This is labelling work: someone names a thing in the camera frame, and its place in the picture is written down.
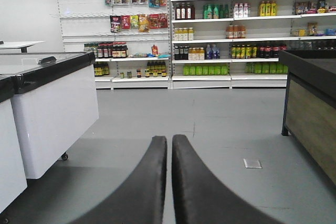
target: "counter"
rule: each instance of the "counter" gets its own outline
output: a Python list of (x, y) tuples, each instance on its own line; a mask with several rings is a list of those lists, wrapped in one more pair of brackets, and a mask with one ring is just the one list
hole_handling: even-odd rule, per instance
[(0, 54), (26, 178), (40, 178), (98, 119), (94, 54)]
[(334, 50), (282, 51), (289, 67), (282, 134), (290, 132), (336, 184)]

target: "freezer lid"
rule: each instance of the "freezer lid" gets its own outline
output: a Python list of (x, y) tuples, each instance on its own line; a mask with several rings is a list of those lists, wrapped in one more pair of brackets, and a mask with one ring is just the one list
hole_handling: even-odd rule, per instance
[(93, 64), (94, 56), (93, 52), (0, 54), (0, 76), (11, 77), (15, 93), (22, 94)]
[(13, 95), (14, 87), (10, 77), (0, 76), (0, 102), (10, 99)]

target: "caster wheel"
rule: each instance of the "caster wheel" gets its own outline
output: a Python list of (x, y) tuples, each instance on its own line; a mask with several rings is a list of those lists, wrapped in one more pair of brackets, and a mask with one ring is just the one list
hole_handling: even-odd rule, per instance
[(62, 158), (62, 160), (68, 160), (68, 158), (69, 158), (69, 155), (68, 154), (66, 154), (66, 153), (64, 153), (62, 156), (61, 156), (61, 158)]

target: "white table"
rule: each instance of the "white table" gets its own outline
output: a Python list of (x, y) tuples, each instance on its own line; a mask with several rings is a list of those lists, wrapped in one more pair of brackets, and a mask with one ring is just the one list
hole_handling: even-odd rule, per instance
[(27, 47), (31, 47), (38, 43), (45, 42), (40, 41), (15, 41), (15, 42), (4, 42), (0, 45), (0, 49), (21, 49), (21, 52), (27, 52)]

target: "glass freezer lid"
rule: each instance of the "glass freezer lid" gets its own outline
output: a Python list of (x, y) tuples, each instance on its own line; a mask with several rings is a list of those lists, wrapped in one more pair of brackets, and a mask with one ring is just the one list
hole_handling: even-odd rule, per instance
[(84, 53), (0, 54), (0, 75), (15, 76), (83, 56)]

